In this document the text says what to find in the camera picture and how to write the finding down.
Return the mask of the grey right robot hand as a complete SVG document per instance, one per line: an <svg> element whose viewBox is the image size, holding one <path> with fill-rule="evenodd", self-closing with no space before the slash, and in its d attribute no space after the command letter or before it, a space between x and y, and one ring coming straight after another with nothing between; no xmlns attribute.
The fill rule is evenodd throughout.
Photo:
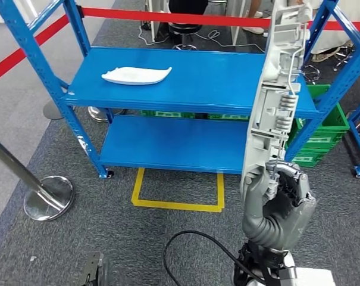
<svg viewBox="0 0 360 286"><path fill-rule="evenodd" d="M290 250L302 235L317 206L309 177L294 163L266 163L247 185L243 231L257 245Z"/></svg>

